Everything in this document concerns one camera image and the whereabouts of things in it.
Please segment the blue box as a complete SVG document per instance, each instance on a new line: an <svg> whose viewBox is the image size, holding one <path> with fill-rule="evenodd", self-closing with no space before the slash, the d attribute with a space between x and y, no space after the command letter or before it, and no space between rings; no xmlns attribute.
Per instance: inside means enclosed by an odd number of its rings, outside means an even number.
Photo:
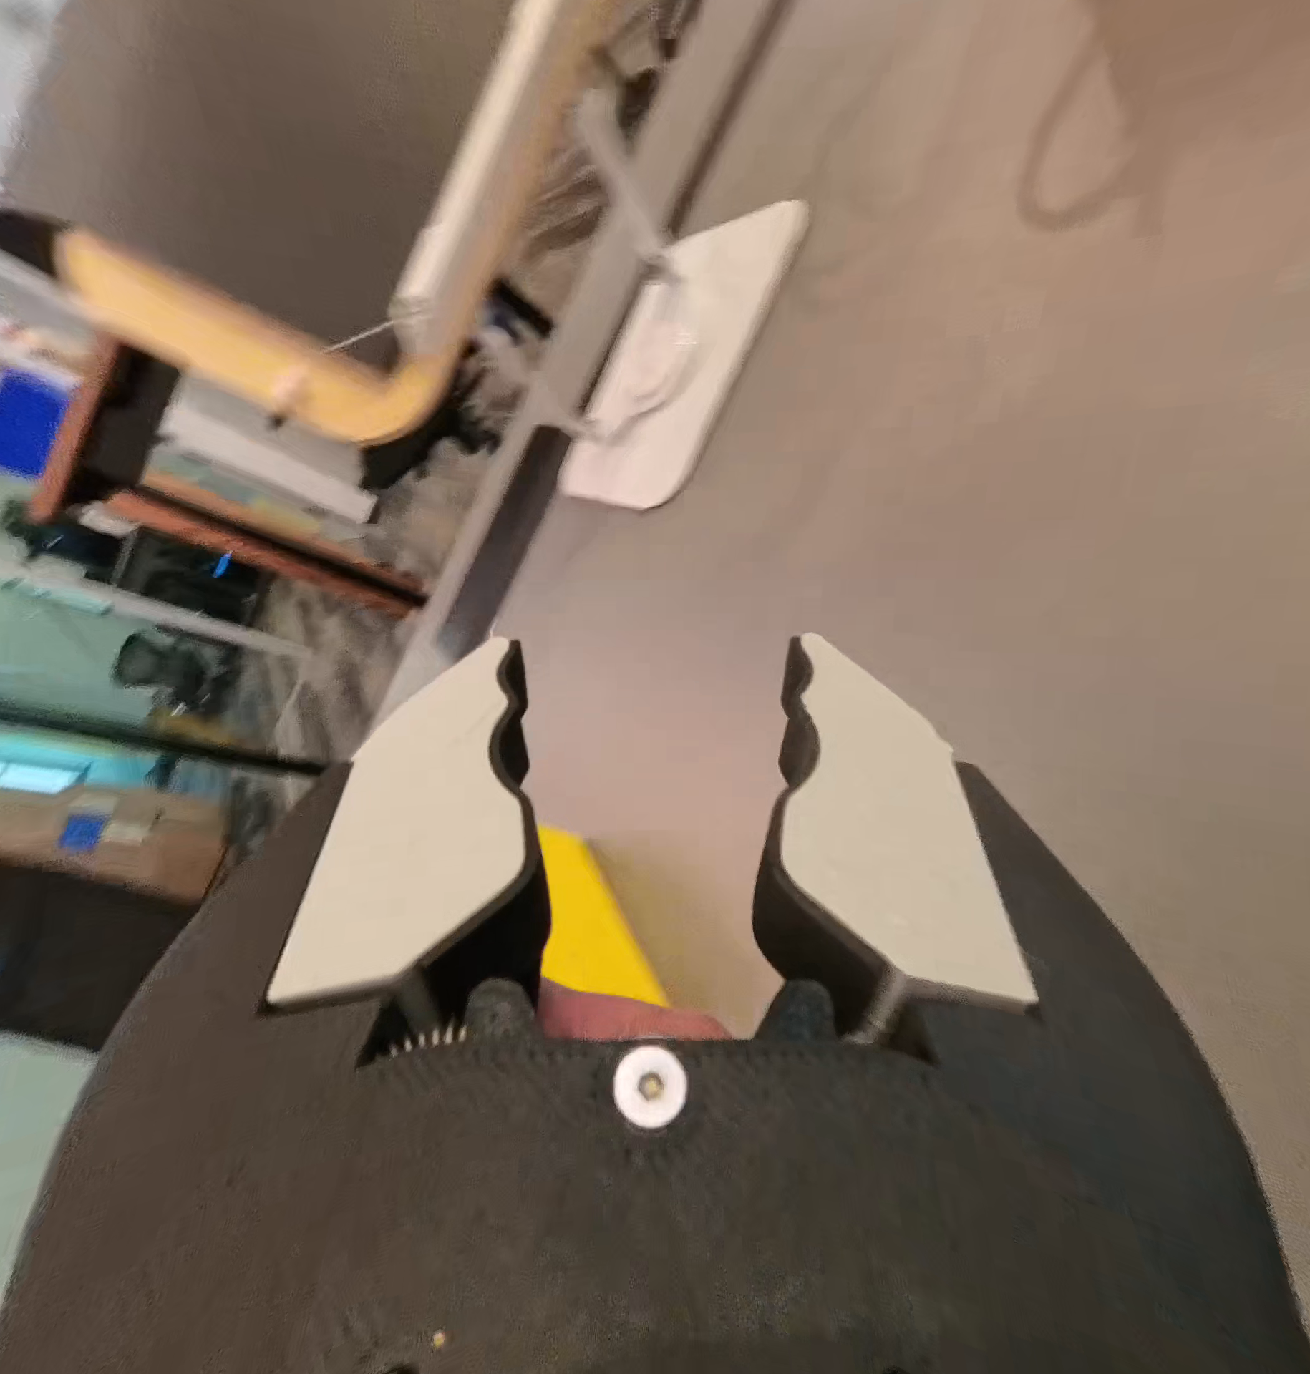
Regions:
<svg viewBox="0 0 1310 1374"><path fill-rule="evenodd" d="M0 473L28 484L46 472L71 389L8 367L0 372Z"/></svg>

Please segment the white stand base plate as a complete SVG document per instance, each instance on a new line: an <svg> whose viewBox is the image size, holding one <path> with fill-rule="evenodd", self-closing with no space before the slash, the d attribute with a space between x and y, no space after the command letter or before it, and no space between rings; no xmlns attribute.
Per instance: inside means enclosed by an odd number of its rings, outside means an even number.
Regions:
<svg viewBox="0 0 1310 1374"><path fill-rule="evenodd" d="M637 292L565 459L559 490L646 513L687 485L809 225L801 200L689 235Z"/></svg>

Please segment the grey panel with wooden rim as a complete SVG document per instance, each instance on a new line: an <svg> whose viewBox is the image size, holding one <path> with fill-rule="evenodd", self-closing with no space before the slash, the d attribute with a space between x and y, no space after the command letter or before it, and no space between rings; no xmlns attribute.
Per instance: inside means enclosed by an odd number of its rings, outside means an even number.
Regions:
<svg viewBox="0 0 1310 1374"><path fill-rule="evenodd" d="M0 252L330 441L439 409L612 4L68 4Z"/></svg>

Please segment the yellow plastic bin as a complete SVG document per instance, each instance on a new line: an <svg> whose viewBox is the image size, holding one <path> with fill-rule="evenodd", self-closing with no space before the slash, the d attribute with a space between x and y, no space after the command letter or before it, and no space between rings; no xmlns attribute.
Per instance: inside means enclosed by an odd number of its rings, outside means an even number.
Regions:
<svg viewBox="0 0 1310 1374"><path fill-rule="evenodd" d="M669 1008L594 850L579 836L539 829L551 907L543 979L575 993Z"/></svg>

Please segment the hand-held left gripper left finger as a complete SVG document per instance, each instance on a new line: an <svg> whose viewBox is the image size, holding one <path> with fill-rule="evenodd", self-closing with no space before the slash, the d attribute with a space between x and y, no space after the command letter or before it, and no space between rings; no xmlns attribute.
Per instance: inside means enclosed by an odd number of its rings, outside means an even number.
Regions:
<svg viewBox="0 0 1310 1374"><path fill-rule="evenodd" d="M488 640L373 729L270 978L272 1008L390 993L536 881L546 944L526 706L520 642Z"/></svg>

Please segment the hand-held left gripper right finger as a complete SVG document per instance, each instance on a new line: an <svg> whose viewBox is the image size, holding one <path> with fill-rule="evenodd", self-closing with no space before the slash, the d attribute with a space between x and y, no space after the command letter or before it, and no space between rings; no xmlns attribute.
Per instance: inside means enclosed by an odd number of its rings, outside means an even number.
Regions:
<svg viewBox="0 0 1310 1374"><path fill-rule="evenodd" d="M783 711L752 933L784 984L832 1010L1036 1008L953 746L818 634L789 645Z"/></svg>

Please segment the black office chair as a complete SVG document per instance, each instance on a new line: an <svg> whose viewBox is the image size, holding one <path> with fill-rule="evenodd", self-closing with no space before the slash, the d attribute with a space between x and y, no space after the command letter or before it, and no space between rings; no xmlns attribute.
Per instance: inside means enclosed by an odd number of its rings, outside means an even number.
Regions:
<svg viewBox="0 0 1310 1374"><path fill-rule="evenodd" d="M229 705L236 671L233 648L163 640L141 631L120 645L111 680L121 689L158 694L170 709L213 715Z"/></svg>

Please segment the cardboard box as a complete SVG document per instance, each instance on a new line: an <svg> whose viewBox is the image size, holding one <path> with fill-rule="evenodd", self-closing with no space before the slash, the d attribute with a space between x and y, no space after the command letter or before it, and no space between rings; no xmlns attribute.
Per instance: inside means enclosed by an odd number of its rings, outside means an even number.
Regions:
<svg viewBox="0 0 1310 1374"><path fill-rule="evenodd" d="M147 787L0 789L0 861L200 902L227 855L224 810Z"/></svg>

